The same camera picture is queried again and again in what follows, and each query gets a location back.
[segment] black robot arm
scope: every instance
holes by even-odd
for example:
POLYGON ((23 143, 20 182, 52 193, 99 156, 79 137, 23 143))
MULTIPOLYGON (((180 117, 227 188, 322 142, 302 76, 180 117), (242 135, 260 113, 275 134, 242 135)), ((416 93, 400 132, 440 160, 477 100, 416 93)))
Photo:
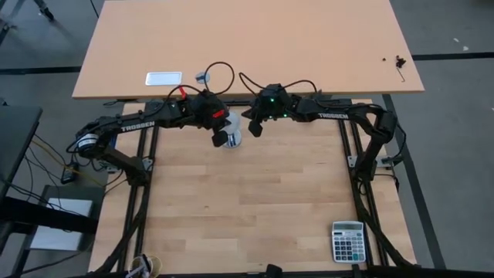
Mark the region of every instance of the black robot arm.
POLYGON ((83 158, 107 161, 126 172, 130 185, 142 185, 149 182, 148 169, 144 167, 141 158, 128 157, 110 146, 115 135, 154 126, 203 127, 213 130, 213 145, 219 147, 228 140, 228 135, 221 131, 230 124, 226 120, 227 116, 226 105, 216 95, 205 90, 193 98, 184 96, 182 100, 164 101, 150 111, 100 117, 77 133, 75 152, 83 158))
POLYGON ((277 120, 288 117, 297 122, 311 122, 318 119, 352 120, 359 124, 364 132, 370 135, 370 143, 362 155, 357 158, 354 177, 361 181, 372 181, 376 169, 376 157, 382 146, 394 136, 397 126, 396 116, 374 104, 352 104, 349 100, 332 100, 322 105, 319 101, 289 95, 280 84, 268 85, 261 90, 251 103, 251 109, 242 113, 251 120, 249 130, 255 137, 261 136, 264 120, 277 120), (375 116, 371 123, 368 114, 375 116))

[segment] calculator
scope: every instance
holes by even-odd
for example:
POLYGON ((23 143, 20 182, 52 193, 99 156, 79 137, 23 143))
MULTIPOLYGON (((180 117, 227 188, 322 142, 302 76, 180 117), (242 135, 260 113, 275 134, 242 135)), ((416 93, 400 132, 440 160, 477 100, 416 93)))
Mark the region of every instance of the calculator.
POLYGON ((364 224, 358 221, 333 223, 333 258, 337 263, 365 262, 364 224))

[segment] calculator display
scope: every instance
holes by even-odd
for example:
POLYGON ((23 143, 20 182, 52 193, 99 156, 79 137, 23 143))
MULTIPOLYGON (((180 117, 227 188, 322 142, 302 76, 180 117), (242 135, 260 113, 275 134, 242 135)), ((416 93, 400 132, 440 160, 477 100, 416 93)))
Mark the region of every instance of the calculator display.
POLYGON ((334 229, 362 229, 361 224, 334 224, 334 229))

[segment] light wood tabletop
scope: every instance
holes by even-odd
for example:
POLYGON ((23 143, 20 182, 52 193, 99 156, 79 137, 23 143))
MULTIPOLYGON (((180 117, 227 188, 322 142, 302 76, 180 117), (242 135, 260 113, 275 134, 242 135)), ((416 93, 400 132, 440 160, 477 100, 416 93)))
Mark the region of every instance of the light wood tabletop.
MULTIPOLYGON (((128 0, 104 3, 73 97, 166 96, 174 86, 146 86, 149 72, 180 72, 182 84, 202 89, 195 77, 216 61, 263 86, 308 79, 324 93, 424 90, 388 0, 128 0), (403 78, 396 56, 407 60, 403 78)), ((209 73, 214 92, 232 78, 226 67, 209 73)), ((237 77, 226 96, 247 93, 237 77)))
MULTIPOLYGON (((143 107, 127 104, 124 113, 143 107)), ((330 251, 331 224, 357 219, 337 122, 268 121, 259 138, 247 125, 242 118, 242 144, 233 150, 213 147, 211 131, 161 129, 143 252, 161 259, 161 273, 255 272, 268 263, 285 271, 350 270, 330 251)), ((360 135, 365 146, 369 137, 360 135)), ((117 149, 135 155, 138 140, 139 132, 121 134, 117 149)), ((376 176, 372 186, 384 233, 414 262, 393 178, 376 176)), ((104 199, 91 270, 122 234, 129 191, 122 184, 104 199)))

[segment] gray floor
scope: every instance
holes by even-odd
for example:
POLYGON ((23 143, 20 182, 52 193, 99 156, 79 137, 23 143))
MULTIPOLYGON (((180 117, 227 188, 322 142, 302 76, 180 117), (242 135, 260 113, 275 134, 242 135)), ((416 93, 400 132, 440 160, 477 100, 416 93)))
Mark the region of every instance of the gray floor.
MULTIPOLYGON (((98 10, 102 0, 94 0, 98 10)), ((392 0, 400 26, 414 54, 494 51, 492 0, 392 0)), ((46 0, 56 25, 38 15, 26 1, 15 20, 18 28, 0 46, 0 68, 78 66, 89 45, 96 16, 88 1, 46 0)), ((494 59, 417 62, 426 92, 393 96, 428 209, 448 268, 494 271, 494 59)), ((77 73, 0 76, 0 97, 12 105, 43 108, 38 134, 62 151, 88 120, 115 114, 121 106, 105 108, 103 101, 72 100, 77 73)), ((379 96, 374 101, 382 103, 379 96)), ((40 160, 59 175, 61 169, 34 147, 40 160)), ((395 144, 388 146, 396 151, 395 144)), ((50 181, 37 168, 35 192, 50 181)), ((401 203, 418 262, 431 266, 428 248, 411 197, 406 175, 401 179, 401 203)), ((104 175, 97 176, 104 181, 104 175)), ((15 183, 28 188, 25 164, 15 183)), ((92 186, 80 180, 80 186, 92 186)), ((21 236, 13 236, 0 257, 0 276, 10 273, 21 236)), ((67 256, 36 252, 29 268, 67 256)), ((64 277, 84 273, 89 254, 32 273, 30 277, 64 277)))

